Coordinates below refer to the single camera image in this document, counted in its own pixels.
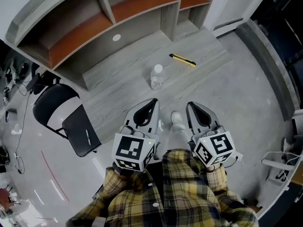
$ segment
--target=white floor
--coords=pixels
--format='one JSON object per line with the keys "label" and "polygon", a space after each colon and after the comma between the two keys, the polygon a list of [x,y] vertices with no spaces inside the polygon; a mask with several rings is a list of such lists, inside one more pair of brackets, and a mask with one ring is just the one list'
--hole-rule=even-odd
{"label": "white floor", "polygon": [[[265,152],[279,150],[282,137],[289,128],[283,122],[277,100],[262,69],[248,49],[243,46],[241,40],[235,34],[230,34],[221,38],[220,41],[232,55],[234,64],[229,63],[220,71],[216,71],[205,79],[204,85],[209,82],[210,86],[215,87],[216,85],[212,82],[219,81],[220,78],[226,80],[224,77],[226,73],[234,75],[225,83],[225,85],[229,85],[230,89],[224,89],[224,84],[218,86],[218,90],[225,90],[226,94],[231,88],[234,90],[238,87],[241,88],[244,84],[251,85],[250,90],[246,93],[239,90],[241,101],[234,102],[234,110],[241,116],[236,119],[238,121],[232,122],[228,111],[221,109],[219,112],[222,122],[228,122],[231,131],[240,124],[240,127],[242,125],[246,129],[244,132],[247,132],[237,135],[235,141],[235,143],[241,143],[237,145],[237,150],[243,153],[246,166],[242,162],[238,162],[228,168],[228,184],[242,197],[258,198],[261,203],[266,205],[272,201],[275,191],[277,191],[272,190],[271,192],[265,182],[269,168],[262,165],[254,168],[251,166],[257,163]],[[201,90],[201,96],[207,96],[207,88]],[[218,102],[220,101],[219,92],[213,96],[217,98]],[[23,97],[16,93],[9,105],[10,108],[17,109],[20,126],[23,122],[27,97],[28,95]],[[23,175],[20,175],[15,169],[17,161],[12,157],[18,145],[19,130],[12,128],[4,119],[0,121],[2,143],[8,148],[12,158],[7,179],[11,176],[11,185],[15,186],[19,198],[22,199],[19,199],[21,206],[14,207],[15,218],[23,218],[25,222],[22,226],[64,226],[68,218],[91,202],[92,196],[102,185],[105,168],[113,162],[111,142],[102,145],[97,153],[90,153],[83,158],[78,157],[67,140],[52,133],[35,120],[32,109],[37,97],[29,96],[25,127],[18,148],[18,155],[22,157],[25,166]],[[64,108],[61,108],[52,119],[53,125],[64,120],[77,103],[79,102],[70,101]],[[262,121],[252,120],[252,117],[248,115],[249,112],[245,111],[245,105],[239,105],[239,103],[249,104],[250,108],[255,110],[252,112],[253,114],[262,114]],[[168,111],[168,108],[164,108],[161,113],[169,113]],[[240,118],[249,119],[249,122],[243,123],[239,121]],[[5,180],[0,187],[5,187],[3,185],[6,186]]]}

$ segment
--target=black chair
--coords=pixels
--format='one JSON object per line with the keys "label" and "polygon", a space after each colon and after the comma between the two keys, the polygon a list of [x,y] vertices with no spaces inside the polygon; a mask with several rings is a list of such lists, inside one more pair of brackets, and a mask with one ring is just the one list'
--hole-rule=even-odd
{"label": "black chair", "polygon": [[33,108],[35,119],[52,132],[68,139],[79,157],[84,157],[101,145],[83,105],[79,106],[55,130],[47,125],[54,111],[67,100],[79,97],[78,93],[65,84],[54,84],[48,87],[36,100]]}

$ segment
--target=white sneaker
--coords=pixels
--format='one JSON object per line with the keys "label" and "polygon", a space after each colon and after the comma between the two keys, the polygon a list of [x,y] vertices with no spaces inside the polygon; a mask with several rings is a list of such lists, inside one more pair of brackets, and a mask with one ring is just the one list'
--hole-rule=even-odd
{"label": "white sneaker", "polygon": [[182,116],[178,111],[172,112],[171,121],[173,124],[183,124]]}

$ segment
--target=plaid shirt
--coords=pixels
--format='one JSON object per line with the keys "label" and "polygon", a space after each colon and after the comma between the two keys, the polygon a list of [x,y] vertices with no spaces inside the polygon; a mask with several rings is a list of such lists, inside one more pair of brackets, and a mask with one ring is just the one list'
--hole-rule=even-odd
{"label": "plaid shirt", "polygon": [[254,211],[228,190],[223,166],[207,173],[181,149],[168,151],[162,164],[163,203],[148,171],[122,180],[109,167],[97,198],[67,226],[91,226],[98,216],[105,226],[258,226]]}

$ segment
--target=plastic bottle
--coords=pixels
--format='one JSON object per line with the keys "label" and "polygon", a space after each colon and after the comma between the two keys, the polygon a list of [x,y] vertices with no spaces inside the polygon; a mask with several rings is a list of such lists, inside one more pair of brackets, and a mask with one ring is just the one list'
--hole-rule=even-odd
{"label": "plastic bottle", "polygon": [[160,64],[155,65],[153,70],[151,70],[151,88],[153,90],[161,89],[165,81],[165,73],[163,67]]}

